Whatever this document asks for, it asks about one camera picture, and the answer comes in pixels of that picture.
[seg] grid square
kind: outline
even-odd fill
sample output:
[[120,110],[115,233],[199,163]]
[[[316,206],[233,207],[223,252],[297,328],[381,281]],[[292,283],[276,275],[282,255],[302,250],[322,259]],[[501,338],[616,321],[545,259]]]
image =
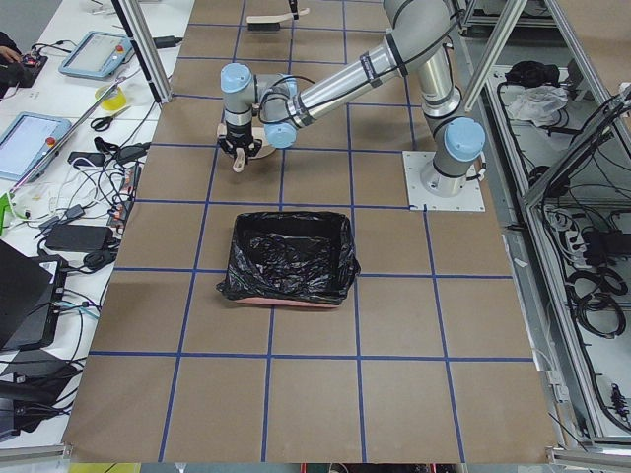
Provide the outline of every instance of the grid square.
[[222,119],[222,101],[175,97],[164,105],[154,143],[216,145],[217,125]]
[[328,0],[301,0],[299,8],[309,8],[308,15],[300,17],[296,27],[311,28],[344,28],[344,17],[342,11],[343,2],[329,2]]
[[348,153],[287,151],[283,201],[350,205]]
[[353,289],[331,309],[276,307],[272,347],[283,355],[356,355]]
[[375,30],[390,28],[384,7],[380,3],[346,2],[346,28],[348,30]]
[[353,150],[414,149],[410,116],[405,106],[349,106]]
[[277,210],[277,207],[210,205],[198,267],[200,269],[226,269],[230,257],[235,218],[238,214]]
[[556,440],[533,363],[453,363],[452,378],[467,462],[546,462]]
[[112,274],[92,350],[176,352],[189,273]]
[[205,201],[215,150],[154,146],[138,186],[139,199]]
[[344,32],[296,29],[292,60],[344,62]]
[[355,241],[364,273],[430,273],[425,224],[418,212],[356,209]]
[[64,434],[74,461],[157,461],[174,369],[175,358],[91,355]]
[[531,357],[512,280],[440,280],[450,356]]
[[342,106],[313,125],[300,130],[294,147],[347,150],[347,130],[346,107]]
[[[267,2],[261,3],[261,5],[265,5],[267,8]],[[292,32],[290,29],[263,33],[249,32],[247,28],[242,27],[237,46],[237,59],[288,60],[291,40]]]
[[480,214],[431,212],[428,216],[438,274],[511,275],[492,207]]
[[197,274],[184,350],[193,353],[267,353],[269,307],[238,304],[215,289],[224,275]]
[[233,171],[233,159],[219,151],[210,193],[212,201],[278,202],[282,152],[251,160],[243,172]]
[[445,363],[362,362],[362,385],[369,461],[460,463]]
[[399,153],[354,152],[352,156],[355,204],[408,206],[403,159]]
[[[346,14],[346,22],[349,21],[348,11]],[[348,62],[352,63],[359,59],[359,56],[364,54],[371,49],[379,46],[381,42],[384,40],[384,32],[346,32],[346,55],[348,57]]]
[[362,355],[442,357],[431,279],[360,278]]
[[116,264],[127,268],[192,268],[199,241],[201,204],[137,202]]
[[274,360],[267,461],[361,461],[357,363]]
[[238,34],[239,27],[188,25],[179,50],[179,57],[225,57],[232,59]]
[[172,78],[174,93],[220,98],[221,70],[230,62],[231,59],[228,58],[179,59],[175,64]]
[[245,0],[212,0],[195,2],[190,12],[190,23],[238,25]]
[[264,394],[264,360],[184,358],[165,461],[259,461]]

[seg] yellow container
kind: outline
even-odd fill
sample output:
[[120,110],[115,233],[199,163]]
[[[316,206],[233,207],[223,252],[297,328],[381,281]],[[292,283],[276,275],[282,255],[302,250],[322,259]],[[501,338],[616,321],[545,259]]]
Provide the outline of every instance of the yellow container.
[[[98,99],[109,88],[109,86],[103,86],[97,89],[95,92],[95,99]],[[101,108],[107,111],[117,111],[123,108],[127,104],[127,97],[122,92],[120,87],[117,87],[115,91],[109,94],[109,97],[101,102]]]

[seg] tablet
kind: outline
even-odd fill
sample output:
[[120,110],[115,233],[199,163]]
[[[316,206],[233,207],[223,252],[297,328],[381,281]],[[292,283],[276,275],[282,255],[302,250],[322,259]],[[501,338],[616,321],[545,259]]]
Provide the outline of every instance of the tablet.
[[133,51],[123,34],[89,32],[59,66],[67,76],[104,79]]
[[20,113],[0,136],[0,177],[20,180],[70,127],[65,118]]

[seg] black trash bag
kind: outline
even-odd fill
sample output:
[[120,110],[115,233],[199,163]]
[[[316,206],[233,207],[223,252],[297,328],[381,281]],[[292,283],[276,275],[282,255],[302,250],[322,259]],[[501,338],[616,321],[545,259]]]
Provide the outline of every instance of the black trash bag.
[[257,212],[235,220],[227,299],[340,305],[359,274],[348,218],[333,212]]

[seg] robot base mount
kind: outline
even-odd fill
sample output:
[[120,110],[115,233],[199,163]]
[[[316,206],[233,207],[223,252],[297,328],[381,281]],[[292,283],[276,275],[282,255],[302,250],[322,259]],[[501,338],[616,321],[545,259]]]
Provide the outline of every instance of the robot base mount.
[[[454,197],[441,197],[430,192],[421,180],[424,168],[434,160],[435,153],[404,151],[405,183],[407,184],[407,201],[410,210],[415,211],[451,211],[451,212],[484,212],[484,200],[477,179],[463,180],[462,189]],[[473,166],[467,176],[475,176]]]

